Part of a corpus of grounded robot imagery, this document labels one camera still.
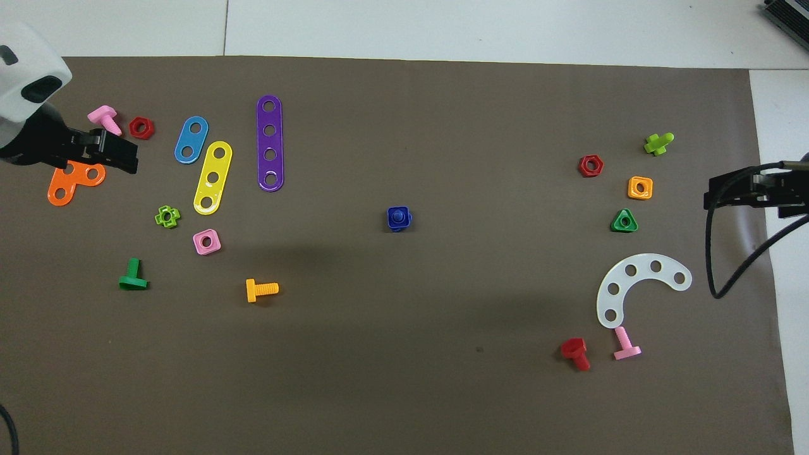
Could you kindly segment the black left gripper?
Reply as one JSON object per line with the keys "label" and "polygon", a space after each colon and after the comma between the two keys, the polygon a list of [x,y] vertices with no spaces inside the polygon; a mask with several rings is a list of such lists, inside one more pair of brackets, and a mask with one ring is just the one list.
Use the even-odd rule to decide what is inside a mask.
{"label": "black left gripper", "polygon": [[44,163],[66,167],[68,161],[115,167],[125,173],[138,172],[138,146],[104,128],[88,133],[87,154],[73,142],[75,132],[50,103],[40,106],[14,138],[0,147],[0,159],[16,166]]}

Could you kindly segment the lime green plastic screw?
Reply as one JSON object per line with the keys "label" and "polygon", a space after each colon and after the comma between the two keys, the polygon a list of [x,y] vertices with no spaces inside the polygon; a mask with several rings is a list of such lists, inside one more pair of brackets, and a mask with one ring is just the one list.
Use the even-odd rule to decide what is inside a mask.
{"label": "lime green plastic screw", "polygon": [[645,139],[644,150],[645,153],[651,154],[654,156],[660,156],[667,152],[666,147],[673,142],[675,139],[675,135],[673,133],[664,133],[663,135],[657,135],[653,133],[652,135],[648,136]]}

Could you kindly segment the orange plastic screw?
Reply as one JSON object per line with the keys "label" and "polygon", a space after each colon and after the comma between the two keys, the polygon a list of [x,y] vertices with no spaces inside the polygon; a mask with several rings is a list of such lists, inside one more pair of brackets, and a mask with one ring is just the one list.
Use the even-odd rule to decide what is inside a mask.
{"label": "orange plastic screw", "polygon": [[255,303],[260,296],[274,296],[280,292],[280,285],[276,282],[257,283],[255,279],[245,280],[246,302]]}

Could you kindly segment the dark green plastic screw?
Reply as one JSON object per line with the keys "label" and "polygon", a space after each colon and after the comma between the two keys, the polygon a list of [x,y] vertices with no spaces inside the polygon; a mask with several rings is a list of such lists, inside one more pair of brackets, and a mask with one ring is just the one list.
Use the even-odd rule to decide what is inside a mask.
{"label": "dark green plastic screw", "polygon": [[140,259],[138,257],[130,257],[125,274],[119,277],[118,287],[123,290],[145,290],[148,288],[149,282],[139,276],[140,273]]}

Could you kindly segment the pink plastic screw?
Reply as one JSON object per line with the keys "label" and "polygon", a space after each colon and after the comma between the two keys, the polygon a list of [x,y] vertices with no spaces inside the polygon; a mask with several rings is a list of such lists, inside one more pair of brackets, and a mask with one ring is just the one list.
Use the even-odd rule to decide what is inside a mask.
{"label": "pink plastic screw", "polygon": [[90,122],[97,124],[97,126],[115,136],[122,137],[123,130],[116,122],[116,116],[118,116],[118,112],[111,106],[99,106],[92,112],[87,113],[87,119]]}
{"label": "pink plastic screw", "polygon": [[616,327],[614,332],[619,343],[618,351],[613,353],[615,360],[629,359],[636,355],[642,354],[642,349],[639,348],[639,346],[635,346],[635,344],[631,342],[629,334],[626,332],[624,326]]}

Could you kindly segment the yellow three-hole plate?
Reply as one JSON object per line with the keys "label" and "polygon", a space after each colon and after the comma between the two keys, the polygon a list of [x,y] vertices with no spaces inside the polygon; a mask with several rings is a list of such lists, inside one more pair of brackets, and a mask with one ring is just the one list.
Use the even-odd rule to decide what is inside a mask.
{"label": "yellow three-hole plate", "polygon": [[205,151],[202,170],[193,199],[199,215],[213,215],[221,205],[233,149],[225,141],[215,141]]}

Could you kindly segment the dark grey ribbed device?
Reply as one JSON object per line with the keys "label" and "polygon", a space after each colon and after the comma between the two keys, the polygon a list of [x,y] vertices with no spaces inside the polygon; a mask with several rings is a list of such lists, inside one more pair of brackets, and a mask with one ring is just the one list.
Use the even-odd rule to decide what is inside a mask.
{"label": "dark grey ribbed device", "polygon": [[809,35],[809,0],[763,0],[763,14],[785,31]]}

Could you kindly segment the white curved five-hole plate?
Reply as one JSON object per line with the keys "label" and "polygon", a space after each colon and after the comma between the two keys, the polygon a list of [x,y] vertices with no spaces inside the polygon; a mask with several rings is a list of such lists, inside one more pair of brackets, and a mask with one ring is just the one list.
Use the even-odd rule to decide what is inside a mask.
{"label": "white curved five-hole plate", "polygon": [[624,322],[624,300],[637,283],[654,280],[674,291],[691,287],[690,270],[672,257],[658,253],[639,253],[626,257],[607,271],[596,294],[596,317],[601,326],[615,329]]}

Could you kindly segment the pink square plastic nut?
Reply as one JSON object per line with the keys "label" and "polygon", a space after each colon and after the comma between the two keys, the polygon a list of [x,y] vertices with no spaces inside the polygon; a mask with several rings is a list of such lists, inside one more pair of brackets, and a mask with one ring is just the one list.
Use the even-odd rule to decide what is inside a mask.
{"label": "pink square plastic nut", "polygon": [[222,247],[219,233],[214,229],[205,229],[192,236],[195,251],[200,256],[210,255]]}

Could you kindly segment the red plastic screw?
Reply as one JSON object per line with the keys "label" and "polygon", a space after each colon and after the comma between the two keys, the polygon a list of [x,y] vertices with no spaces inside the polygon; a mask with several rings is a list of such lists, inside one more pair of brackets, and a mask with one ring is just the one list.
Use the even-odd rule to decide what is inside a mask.
{"label": "red plastic screw", "polygon": [[573,363],[578,371],[590,370],[590,361],[587,358],[587,344],[581,337],[572,337],[563,342],[560,347],[561,355]]}

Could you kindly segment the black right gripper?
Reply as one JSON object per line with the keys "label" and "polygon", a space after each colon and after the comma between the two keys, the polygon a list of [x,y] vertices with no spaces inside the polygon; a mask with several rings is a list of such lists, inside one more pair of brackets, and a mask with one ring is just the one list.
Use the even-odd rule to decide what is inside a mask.
{"label": "black right gripper", "polygon": [[[809,166],[786,166],[786,172],[765,174],[763,167],[743,167],[711,178],[709,192],[704,193],[704,210],[729,205],[753,208],[774,207],[769,192],[775,187],[776,207],[780,219],[809,215]],[[719,190],[727,186],[726,192]]]}

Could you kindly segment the purple four-hole plate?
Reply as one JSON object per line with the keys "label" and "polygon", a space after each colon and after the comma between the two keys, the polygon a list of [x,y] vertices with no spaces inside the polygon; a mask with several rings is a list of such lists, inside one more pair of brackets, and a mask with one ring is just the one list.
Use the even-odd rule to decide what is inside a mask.
{"label": "purple four-hole plate", "polygon": [[277,192],[285,181],[283,104],[272,94],[255,106],[257,183],[265,192]]}

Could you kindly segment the orange angled three-hole plate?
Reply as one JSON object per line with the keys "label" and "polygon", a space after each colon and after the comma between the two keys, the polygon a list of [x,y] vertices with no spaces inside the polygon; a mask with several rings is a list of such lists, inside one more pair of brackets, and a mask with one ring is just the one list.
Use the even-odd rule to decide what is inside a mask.
{"label": "orange angled three-hole plate", "polygon": [[55,168],[50,179],[47,198],[49,203],[62,207],[69,204],[79,186],[95,187],[106,178],[102,164],[84,164],[68,161],[66,168]]}

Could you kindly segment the brown table mat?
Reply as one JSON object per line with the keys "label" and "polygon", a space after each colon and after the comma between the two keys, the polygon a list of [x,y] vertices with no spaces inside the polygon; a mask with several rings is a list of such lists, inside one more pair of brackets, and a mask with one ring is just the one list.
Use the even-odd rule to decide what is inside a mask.
{"label": "brown table mat", "polygon": [[[147,116],[138,173],[64,207],[52,167],[0,162],[0,403],[29,455],[787,455],[768,257],[705,281],[710,178],[758,164],[746,70],[307,58],[72,58],[53,98],[87,129]],[[257,183],[255,106],[283,104],[285,181]],[[180,128],[210,128],[193,164]],[[645,153],[656,133],[675,139]],[[231,144],[221,205],[193,208]],[[578,162],[604,169],[584,178]],[[627,196],[631,176],[655,182]],[[178,226],[154,222],[178,209]],[[406,205],[393,233],[389,207]],[[615,233],[621,209],[638,222]],[[219,233],[196,253],[193,235]],[[686,291],[624,300],[613,265],[672,257]],[[130,257],[145,290],[118,287]],[[246,302],[245,280],[280,292]],[[560,352],[581,337],[590,370]]]}

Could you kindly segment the blue two-hole plate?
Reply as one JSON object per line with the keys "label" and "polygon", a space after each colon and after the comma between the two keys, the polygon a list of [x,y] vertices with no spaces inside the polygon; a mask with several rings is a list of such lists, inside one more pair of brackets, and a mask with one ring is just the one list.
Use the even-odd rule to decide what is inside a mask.
{"label": "blue two-hole plate", "polygon": [[190,116],[185,120],[174,145],[174,158],[178,163],[189,165],[199,159],[209,128],[208,122],[202,116]]}

